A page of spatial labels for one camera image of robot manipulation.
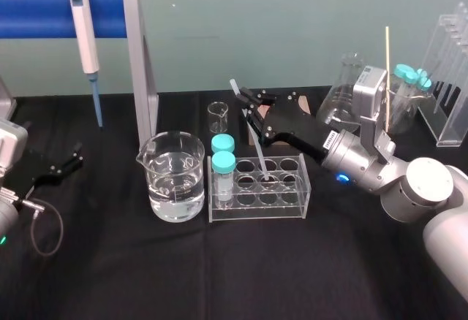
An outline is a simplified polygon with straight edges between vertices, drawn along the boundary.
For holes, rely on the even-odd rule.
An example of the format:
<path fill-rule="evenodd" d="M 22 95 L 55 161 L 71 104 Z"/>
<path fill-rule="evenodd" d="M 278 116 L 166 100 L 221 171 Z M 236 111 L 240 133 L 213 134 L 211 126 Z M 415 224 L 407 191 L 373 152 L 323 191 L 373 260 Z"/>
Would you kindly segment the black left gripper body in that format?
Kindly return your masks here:
<path fill-rule="evenodd" d="M 30 169 L 16 177 L 15 193 L 19 199 L 28 199 L 34 189 L 43 185 L 55 185 L 60 181 L 60 169 Z"/>

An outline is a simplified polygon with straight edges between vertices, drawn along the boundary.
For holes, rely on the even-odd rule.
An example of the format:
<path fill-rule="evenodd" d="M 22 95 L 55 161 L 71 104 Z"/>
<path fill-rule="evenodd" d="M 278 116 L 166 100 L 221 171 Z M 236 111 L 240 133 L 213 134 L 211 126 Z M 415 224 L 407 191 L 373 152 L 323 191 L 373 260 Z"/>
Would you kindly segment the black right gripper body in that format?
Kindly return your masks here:
<path fill-rule="evenodd" d="M 331 126 L 301 109 L 297 96 L 277 96 L 268 109 L 268 145 L 285 142 L 321 164 L 329 152 L 325 143 L 331 133 Z"/>

